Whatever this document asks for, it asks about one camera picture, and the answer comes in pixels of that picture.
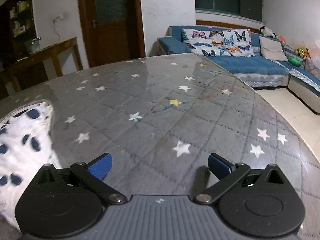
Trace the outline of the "white polka dot garment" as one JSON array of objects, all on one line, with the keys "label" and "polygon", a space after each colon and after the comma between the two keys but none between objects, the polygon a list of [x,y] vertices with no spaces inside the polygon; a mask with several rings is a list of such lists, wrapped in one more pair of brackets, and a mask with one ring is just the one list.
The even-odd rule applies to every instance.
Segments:
[{"label": "white polka dot garment", "polygon": [[1,217],[19,228],[15,207],[44,164],[61,164],[50,137],[54,108],[35,101],[1,119]]}]

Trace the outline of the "grey star tablecloth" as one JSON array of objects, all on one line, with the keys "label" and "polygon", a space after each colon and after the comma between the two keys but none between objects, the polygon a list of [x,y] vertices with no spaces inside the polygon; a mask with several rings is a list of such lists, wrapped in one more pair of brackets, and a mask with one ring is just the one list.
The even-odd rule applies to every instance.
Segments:
[{"label": "grey star tablecloth", "polygon": [[216,179],[208,156],[252,168],[277,164],[302,199],[302,239],[319,239],[319,161],[290,123],[251,87],[194,54],[82,70],[1,100],[1,116],[37,100],[62,166],[108,152],[111,187],[133,194],[195,195]]}]

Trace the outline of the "blue corner sofa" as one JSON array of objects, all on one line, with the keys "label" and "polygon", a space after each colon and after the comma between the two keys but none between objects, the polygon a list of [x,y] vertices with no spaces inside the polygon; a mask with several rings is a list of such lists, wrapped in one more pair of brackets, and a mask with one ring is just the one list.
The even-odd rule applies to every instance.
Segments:
[{"label": "blue corner sofa", "polygon": [[[157,54],[183,54],[192,53],[182,41],[182,29],[196,29],[202,31],[209,30],[229,30],[221,27],[208,27],[201,25],[172,25],[168,28],[165,37],[160,37],[156,41]],[[286,87],[295,96],[302,100],[316,114],[319,113],[319,74],[314,73],[311,63],[308,60],[300,59],[302,64],[295,67],[288,61],[268,60],[260,54],[259,37],[279,40],[254,33],[252,29],[251,39],[254,56],[234,57],[234,56],[210,56],[209,60],[225,68],[240,80],[253,88],[277,88]],[[296,56],[293,52],[282,45],[282,49],[287,59],[289,56]]]}]

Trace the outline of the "wooden side table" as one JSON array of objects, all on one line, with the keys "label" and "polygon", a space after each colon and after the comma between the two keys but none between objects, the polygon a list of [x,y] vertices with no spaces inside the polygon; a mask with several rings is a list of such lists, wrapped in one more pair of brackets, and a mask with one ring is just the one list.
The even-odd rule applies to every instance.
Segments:
[{"label": "wooden side table", "polygon": [[61,68],[61,64],[58,58],[58,55],[63,53],[69,48],[73,48],[74,54],[75,54],[75,62],[76,62],[76,70],[81,71],[83,70],[83,65],[80,59],[80,53],[77,43],[77,37],[70,38],[68,40],[56,43],[54,45],[48,46],[47,48],[41,49],[40,51],[35,52],[34,54],[31,54],[29,57],[23,58],[17,63],[11,65],[7,71],[8,75],[10,77],[10,81],[12,82],[13,88],[15,92],[21,91],[20,84],[18,82],[18,79],[16,77],[16,74],[19,71],[25,70],[28,67],[43,62],[47,59],[51,59],[55,73],[57,77],[62,77],[63,72]]}]

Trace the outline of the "green plush toy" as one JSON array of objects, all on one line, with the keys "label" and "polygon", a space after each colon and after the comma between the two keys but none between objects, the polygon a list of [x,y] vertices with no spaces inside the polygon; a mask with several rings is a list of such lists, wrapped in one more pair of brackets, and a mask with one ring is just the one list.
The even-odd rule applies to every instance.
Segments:
[{"label": "green plush toy", "polygon": [[293,66],[295,66],[295,67],[300,67],[301,64],[302,64],[302,61],[300,61],[300,59],[297,59],[297,58],[292,57],[292,56],[288,57],[288,62],[290,64],[292,64]]}]

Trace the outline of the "butterfly print blanket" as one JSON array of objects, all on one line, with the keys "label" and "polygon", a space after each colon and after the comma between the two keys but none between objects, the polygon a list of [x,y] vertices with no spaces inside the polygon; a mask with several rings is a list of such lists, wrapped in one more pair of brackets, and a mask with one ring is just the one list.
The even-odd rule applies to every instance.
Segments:
[{"label": "butterfly print blanket", "polygon": [[252,57],[249,29],[209,30],[182,29],[182,41],[197,55]]}]

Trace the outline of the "beige cushion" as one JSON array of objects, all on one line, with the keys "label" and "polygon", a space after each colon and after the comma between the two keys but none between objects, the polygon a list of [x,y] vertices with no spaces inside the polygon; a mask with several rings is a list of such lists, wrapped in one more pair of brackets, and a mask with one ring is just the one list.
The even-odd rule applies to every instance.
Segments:
[{"label": "beige cushion", "polygon": [[264,58],[275,61],[288,61],[286,55],[283,52],[280,42],[262,36],[259,37],[259,42],[260,54]]}]

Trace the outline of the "glass jar on table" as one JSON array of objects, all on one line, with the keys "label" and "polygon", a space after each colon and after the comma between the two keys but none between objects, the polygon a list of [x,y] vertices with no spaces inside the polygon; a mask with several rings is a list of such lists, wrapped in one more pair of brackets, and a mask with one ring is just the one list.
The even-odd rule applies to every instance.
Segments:
[{"label": "glass jar on table", "polygon": [[33,39],[24,43],[24,45],[27,49],[27,52],[29,54],[33,54],[33,53],[41,50],[40,40],[41,40],[41,37],[38,37],[38,38],[33,38]]}]

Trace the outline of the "black white plush toy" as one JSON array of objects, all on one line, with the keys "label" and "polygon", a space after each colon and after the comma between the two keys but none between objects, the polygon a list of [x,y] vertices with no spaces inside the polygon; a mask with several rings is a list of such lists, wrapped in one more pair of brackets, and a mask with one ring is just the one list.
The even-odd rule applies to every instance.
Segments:
[{"label": "black white plush toy", "polygon": [[262,26],[260,28],[260,32],[261,32],[262,35],[267,36],[267,37],[271,37],[271,38],[275,38],[276,37],[275,33],[271,29],[266,27],[266,26]]}]

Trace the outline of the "brown wooden door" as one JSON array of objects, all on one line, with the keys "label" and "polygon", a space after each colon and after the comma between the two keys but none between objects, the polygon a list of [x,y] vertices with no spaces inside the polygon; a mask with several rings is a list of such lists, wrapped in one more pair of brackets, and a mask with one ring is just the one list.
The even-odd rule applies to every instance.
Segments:
[{"label": "brown wooden door", "polygon": [[89,67],[146,56],[140,0],[78,0]]}]

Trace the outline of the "dark wall shelf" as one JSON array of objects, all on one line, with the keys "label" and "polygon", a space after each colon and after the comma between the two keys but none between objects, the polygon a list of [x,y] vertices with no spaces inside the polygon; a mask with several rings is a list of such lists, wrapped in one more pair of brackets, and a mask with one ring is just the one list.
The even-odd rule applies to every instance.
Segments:
[{"label": "dark wall shelf", "polygon": [[36,38],[33,0],[8,0],[1,5],[1,63],[29,55],[26,42]]}]

